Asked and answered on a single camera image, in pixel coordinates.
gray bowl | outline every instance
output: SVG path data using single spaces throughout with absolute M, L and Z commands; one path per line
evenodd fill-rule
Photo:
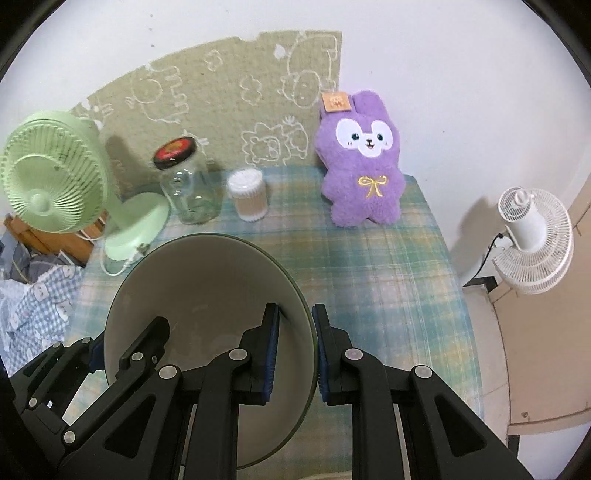
M 228 235 L 185 236 L 147 255 L 125 279 L 105 328 L 107 381 L 119 357 L 155 316 L 170 324 L 159 366 L 202 367 L 236 348 L 261 324 L 267 302 L 280 305 L 275 381 L 264 407 L 240 406 L 238 466 L 258 463 L 296 432 L 316 389 L 317 338 L 306 301 L 287 272 L 263 250 Z

jar lid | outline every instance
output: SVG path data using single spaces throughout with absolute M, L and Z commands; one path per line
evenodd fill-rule
M 234 198 L 251 197 L 264 186 L 262 171 L 258 168 L 242 168 L 228 178 L 228 192 Z
M 193 137 L 180 137 L 160 147 L 154 154 L 153 162 L 157 169 L 166 170 L 187 160 L 196 150 Z

fan base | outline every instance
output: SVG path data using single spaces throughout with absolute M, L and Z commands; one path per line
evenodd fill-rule
M 134 219 L 126 228 L 107 228 L 105 253 L 112 260 L 132 258 L 141 245 L 149 245 L 162 231 L 170 210 L 168 200 L 158 193 L 140 193 L 124 204 L 127 215 Z

plaid tablecloth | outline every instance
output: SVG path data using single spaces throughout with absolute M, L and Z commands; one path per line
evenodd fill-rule
M 412 177 L 395 226 L 368 220 L 335 227 L 322 199 L 316 167 L 264 170 L 270 185 L 269 214 L 241 221 L 230 200 L 205 225 L 172 217 L 153 248 L 195 232 L 224 232 L 257 244 L 277 259 L 300 286 L 310 306 L 326 304 L 332 325 L 384 364 L 431 366 L 480 417 L 482 385 L 472 324 L 449 253 L 435 218 Z M 67 343 L 100 334 L 125 273 L 100 269 L 98 244 L 86 267 Z M 106 388 L 104 372 L 89 376 L 66 414 L 75 419 Z M 275 455 L 239 472 L 240 479 L 296 480 L 351 468 L 349 407 L 326 407 L 317 393 L 303 424 Z

red and black lid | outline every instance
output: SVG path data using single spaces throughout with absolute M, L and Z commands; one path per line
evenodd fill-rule
M 174 167 L 187 160 L 197 150 L 193 137 L 180 137 L 160 147 L 154 154 L 154 165 L 159 170 Z

